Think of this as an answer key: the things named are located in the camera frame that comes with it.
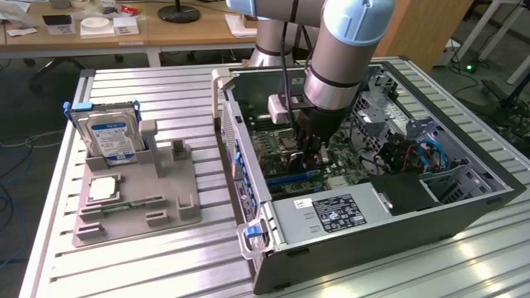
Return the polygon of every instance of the green circuit board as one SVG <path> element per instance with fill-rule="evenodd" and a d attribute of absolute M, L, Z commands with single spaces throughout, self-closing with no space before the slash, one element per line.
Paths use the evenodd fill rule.
<path fill-rule="evenodd" d="M 287 158 L 297 152 L 292 130 L 253 131 L 251 138 L 265 180 L 288 177 Z M 331 138 L 328 154 L 332 164 L 312 170 L 307 179 L 269 186 L 273 199 L 303 196 L 351 186 L 368 177 L 369 174 L 359 161 L 359 155 L 341 132 Z"/>

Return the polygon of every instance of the robotic arm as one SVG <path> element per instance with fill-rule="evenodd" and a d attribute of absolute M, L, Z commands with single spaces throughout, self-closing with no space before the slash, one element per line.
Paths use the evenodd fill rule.
<path fill-rule="evenodd" d="M 320 27 L 304 83 L 301 101 L 305 107 L 291 124 L 296 126 L 299 148 L 315 153 L 321 145 L 327 146 L 345 117 L 390 24 L 395 0 L 227 0 L 227 3 L 240 13 L 261 19 Z M 265 30 L 275 30 L 279 35 L 277 22 L 269 24 Z M 269 47 L 276 50 L 281 50 L 279 44 L 280 40 L 269 41 Z M 269 98 L 275 123 L 284 122 L 291 113 L 289 105 L 277 98 Z"/>

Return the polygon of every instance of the floor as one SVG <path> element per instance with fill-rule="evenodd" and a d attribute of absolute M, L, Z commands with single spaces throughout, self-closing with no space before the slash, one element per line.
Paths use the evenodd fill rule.
<path fill-rule="evenodd" d="M 455 32 L 455 39 L 463 41 L 476 23 L 476 19 L 463 22 Z M 475 41 L 472 49 L 478 49 L 483 40 L 494 31 L 492 26 L 487 26 Z M 236 56 L 247 58 L 249 50 L 237 50 Z M 504 83 L 506 79 L 516 69 L 518 65 L 530 54 L 530 45 L 506 35 L 496 49 L 490 55 L 490 69 L 479 69 L 472 75 L 476 80 L 492 79 L 506 92 L 511 92 L 512 86 Z M 464 64 L 474 57 L 472 51 L 463 58 Z M 125 61 L 116 63 L 112 55 L 97 57 L 80 57 L 78 61 L 86 68 L 137 68 L 147 67 L 147 57 L 141 54 L 124 55 Z M 183 64 L 209 64 L 231 62 L 227 51 L 197 52 L 195 61 L 187 60 L 187 53 L 163 54 L 165 66 Z M 61 112 L 64 101 L 69 101 L 73 96 L 77 84 L 78 71 L 70 65 L 61 65 L 53 70 L 52 74 L 41 80 L 41 94 L 32 94 L 26 88 L 26 81 L 38 67 L 49 60 L 37 59 L 36 66 L 26 67 L 22 60 L 12 60 L 10 65 L 0 71 L 0 140 L 14 135 L 36 135 L 45 131 L 61 130 L 65 119 Z M 446 68 L 435 68 L 430 75 L 450 91 L 472 84 L 470 79 L 451 73 Z M 528 98 L 530 87 L 526 88 L 522 98 Z M 470 88 L 459 93 L 462 98 L 484 104 L 492 100 L 491 95 L 480 93 L 480 86 Z M 60 134 L 50 135 L 38 139 L 36 145 L 60 141 Z M 17 148 L 17 153 L 24 153 L 25 147 Z M 58 146 L 49 148 L 36 148 L 32 153 L 32 167 L 26 174 L 8 185 L 8 191 L 16 201 L 24 219 L 26 230 L 26 245 L 24 252 L 16 257 L 16 262 L 0 268 L 0 297 L 10 298 L 18 295 L 18 290 L 25 272 L 26 258 L 29 257 L 32 239 L 34 238 L 38 226 L 40 213 L 42 210 L 46 190 L 49 187 L 50 175 L 53 172 Z M 0 151 L 0 173 L 18 161 L 17 158 Z M 5 212 L 0 213 L 0 224 L 4 223 Z M 21 229 L 17 221 L 12 220 L 6 229 L 0 233 L 0 264 L 5 258 L 12 256 L 22 243 Z"/>

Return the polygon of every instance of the paper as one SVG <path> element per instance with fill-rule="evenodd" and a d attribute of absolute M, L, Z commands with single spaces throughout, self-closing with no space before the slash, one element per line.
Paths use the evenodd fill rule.
<path fill-rule="evenodd" d="M 257 29 L 247 29 L 243 25 L 241 18 L 232 14 L 224 15 L 225 23 L 229 28 L 229 32 L 237 38 L 255 37 L 257 34 Z"/>
<path fill-rule="evenodd" d="M 9 36 L 25 35 L 25 34 L 34 33 L 34 32 L 36 32 L 36 30 L 33 28 L 20 29 L 20 30 L 6 30 L 6 33 L 9 34 Z"/>
<path fill-rule="evenodd" d="M 16 4 L 24 12 L 26 12 L 26 10 L 29 9 L 30 4 L 25 3 L 25 2 L 20 2 L 20 1 L 5 1 L 5 0 L 0 0 L 0 3 L 2 4 Z M 0 12 L 0 20 L 6 20 L 8 18 L 1 14 Z"/>

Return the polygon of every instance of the blue ram slot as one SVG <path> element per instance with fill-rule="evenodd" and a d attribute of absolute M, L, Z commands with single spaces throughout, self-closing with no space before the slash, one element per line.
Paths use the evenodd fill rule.
<path fill-rule="evenodd" d="M 304 181 L 307 180 L 312 175 L 312 171 L 303 173 L 303 174 L 297 174 L 289 177 L 283 177 L 283 178 L 277 178 L 277 179 L 271 179 L 267 181 L 267 185 L 272 186 L 272 185 L 277 185 L 277 184 L 283 184 L 283 183 L 288 183 L 288 182 L 295 182 L 295 181 Z"/>

